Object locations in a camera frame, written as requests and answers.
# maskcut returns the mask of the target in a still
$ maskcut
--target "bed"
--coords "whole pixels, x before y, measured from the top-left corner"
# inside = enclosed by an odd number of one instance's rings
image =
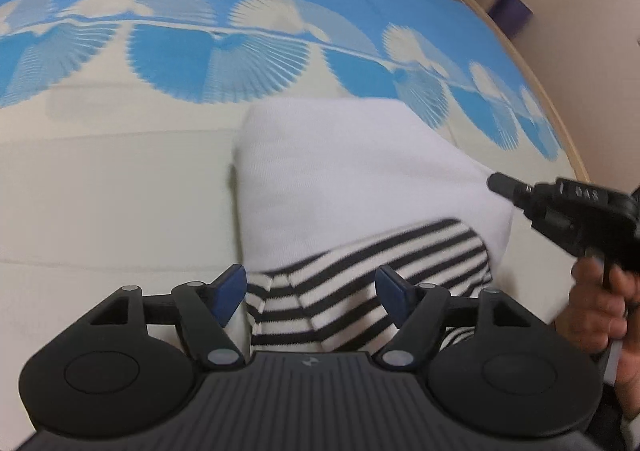
[[[65,326],[122,285],[166,293],[242,261],[234,140],[273,96],[399,98],[493,170],[586,177],[461,0],[0,0],[0,449],[32,431],[18,374]],[[495,274],[549,319],[570,265],[517,215]],[[246,350],[242,311],[228,331]]]

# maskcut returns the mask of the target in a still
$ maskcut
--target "wooden edge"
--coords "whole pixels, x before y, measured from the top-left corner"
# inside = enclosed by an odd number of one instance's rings
[[[582,180],[584,182],[590,182],[589,174],[587,173],[587,169],[584,166],[580,155],[578,154],[578,150],[575,147],[574,141],[569,135],[569,131],[566,129],[566,126],[562,122],[560,115],[558,114],[558,110],[551,101],[551,98],[546,93],[544,87],[533,73],[533,70],[529,67],[527,62],[524,60],[524,57],[516,50],[516,47],[513,46],[513,43],[509,41],[509,39],[504,35],[504,33],[498,28],[495,22],[489,17],[489,15],[484,11],[484,9],[476,2],[475,0],[461,0],[466,5],[468,5],[473,12],[475,12],[478,17],[482,18],[482,20],[488,25],[488,27],[494,32],[500,43],[505,48],[507,53],[510,55],[511,59],[522,74],[524,78],[527,80],[529,87],[533,90],[536,97],[540,101],[540,105],[545,110],[546,116],[551,122],[551,125],[554,127],[555,131],[558,133],[558,136],[561,139],[562,147],[564,148],[564,152],[569,159],[569,163],[572,168],[574,168],[575,176],[578,180]]]

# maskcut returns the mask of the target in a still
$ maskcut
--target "purple object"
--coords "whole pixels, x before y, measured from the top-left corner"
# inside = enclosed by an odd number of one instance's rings
[[[511,40],[527,25],[533,13],[520,0],[496,0],[488,14]]]

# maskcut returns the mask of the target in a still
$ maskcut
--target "beige wall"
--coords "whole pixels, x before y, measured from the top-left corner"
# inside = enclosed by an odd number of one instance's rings
[[[493,0],[478,0],[485,7]],[[514,41],[564,119],[592,179],[640,184],[640,0],[523,0]]]

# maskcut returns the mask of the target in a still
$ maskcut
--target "folded blanket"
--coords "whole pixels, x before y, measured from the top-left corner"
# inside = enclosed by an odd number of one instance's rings
[[[377,351],[396,330],[378,266],[476,295],[506,249],[490,170],[398,101],[256,105],[236,171],[254,350]]]

